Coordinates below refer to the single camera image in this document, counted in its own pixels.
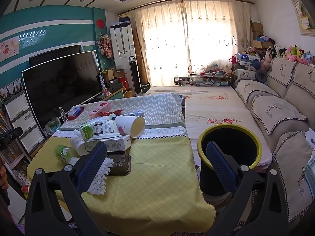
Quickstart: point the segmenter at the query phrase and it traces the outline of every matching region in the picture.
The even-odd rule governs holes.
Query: drawer unit
[[[24,91],[17,94],[14,99],[6,101],[4,105],[10,121],[29,109]]]
[[[27,130],[21,137],[20,141],[28,153],[33,151],[43,141],[45,141],[37,125]]]
[[[16,117],[12,122],[14,128],[21,127],[23,134],[30,128],[36,125],[35,119],[30,111],[27,109],[24,113]]]

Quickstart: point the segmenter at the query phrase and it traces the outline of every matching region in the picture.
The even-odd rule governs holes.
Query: green bottle
[[[67,164],[69,164],[71,158],[73,157],[80,158],[77,151],[69,146],[57,145],[54,152],[59,160]]]

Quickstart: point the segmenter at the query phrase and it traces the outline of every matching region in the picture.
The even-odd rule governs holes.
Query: sheer white curtain
[[[212,64],[231,72],[229,59],[250,46],[249,4],[233,0],[183,0],[191,69]]]
[[[172,86],[174,77],[188,76],[187,46],[180,0],[134,10],[151,86]]]

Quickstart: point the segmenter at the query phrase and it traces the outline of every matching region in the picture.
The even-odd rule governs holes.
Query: curtain rod
[[[142,7],[145,7],[145,6],[148,6],[148,5],[153,5],[153,4],[157,4],[157,3],[161,3],[161,2],[168,2],[168,1],[175,1],[175,0],[162,0],[162,1],[159,1],[159,2],[153,2],[153,3],[147,3],[145,5],[141,5],[141,6],[138,6],[138,7],[135,7],[133,9],[130,9],[128,11],[124,11],[122,13],[119,13],[118,16],[122,15],[122,14],[125,14],[129,11],[133,11],[135,9],[139,9],[139,8],[142,8]],[[233,0],[233,1],[239,1],[239,2],[246,2],[246,3],[249,3],[249,4],[254,4],[253,2],[249,2],[249,1],[244,1],[244,0]]]

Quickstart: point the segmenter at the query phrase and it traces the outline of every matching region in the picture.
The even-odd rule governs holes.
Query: screw
[[[274,170],[274,169],[272,169],[272,170],[270,170],[270,173],[272,174],[272,175],[276,175],[276,174],[278,174],[278,172],[276,171],[276,170]]]
[[[35,171],[36,175],[40,175],[42,172],[43,172],[42,169],[37,169],[37,170]]]
[[[72,168],[73,168],[73,166],[72,165],[66,165],[65,167],[64,167],[64,170],[65,171],[70,171],[70,170],[72,170]]]
[[[246,165],[242,165],[241,166],[241,171],[247,172],[247,171],[249,171],[249,167],[246,166]]]

